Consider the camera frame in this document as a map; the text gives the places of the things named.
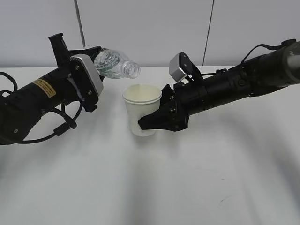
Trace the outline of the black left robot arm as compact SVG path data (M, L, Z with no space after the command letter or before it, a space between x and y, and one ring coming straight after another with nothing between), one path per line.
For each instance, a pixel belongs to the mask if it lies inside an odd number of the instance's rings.
M14 87L12 91L0 92L1 145L44 142L75 129L82 110L91 113L97 109L104 77L98 74L94 59L103 48L69 50L63 33L55 34L49 40L57 62L55 70L22 88L18 88L12 76L1 73ZM61 116L64 123L44 138L26 140L31 129L48 112Z

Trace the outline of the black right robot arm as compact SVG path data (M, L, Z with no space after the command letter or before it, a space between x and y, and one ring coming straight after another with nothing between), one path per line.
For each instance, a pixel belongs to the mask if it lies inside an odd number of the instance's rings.
M267 95L300 82L300 43L289 39L281 45L262 47L270 53L244 58L230 69L202 74L190 58L180 52L169 63L176 82L162 89L159 109L141 117L142 130L181 131L189 117L243 98Z

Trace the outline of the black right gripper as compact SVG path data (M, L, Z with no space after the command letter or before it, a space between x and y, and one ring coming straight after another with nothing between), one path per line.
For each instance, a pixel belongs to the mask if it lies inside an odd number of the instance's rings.
M188 128L189 117L205 109L203 84L176 84L173 89L167 84L161 92L159 110L139 119L142 130L184 130Z

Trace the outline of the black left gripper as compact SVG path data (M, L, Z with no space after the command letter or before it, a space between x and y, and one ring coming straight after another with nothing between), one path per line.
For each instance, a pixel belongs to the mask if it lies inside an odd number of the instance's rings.
M58 68L61 70L61 78L68 80L75 90L75 97L82 102L87 112L96 110L98 96L96 95L83 65L80 62L71 61L70 57L77 54L88 55L92 61L103 51L100 46L87 49L69 50L64 42L63 33L49 37Z

